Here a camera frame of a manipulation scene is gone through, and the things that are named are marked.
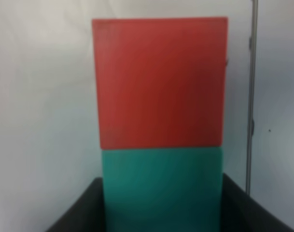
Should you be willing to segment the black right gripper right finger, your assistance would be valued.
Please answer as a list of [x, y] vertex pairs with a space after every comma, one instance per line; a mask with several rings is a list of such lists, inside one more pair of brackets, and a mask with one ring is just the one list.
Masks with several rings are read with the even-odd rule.
[[221, 223], [222, 232], [292, 232], [247, 195], [228, 175], [223, 174]]

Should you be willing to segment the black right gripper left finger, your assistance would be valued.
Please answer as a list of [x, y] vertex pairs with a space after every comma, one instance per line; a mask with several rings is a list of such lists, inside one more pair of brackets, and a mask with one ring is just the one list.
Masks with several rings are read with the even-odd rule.
[[94, 179], [76, 203], [49, 229], [49, 232], [106, 231], [103, 180]]

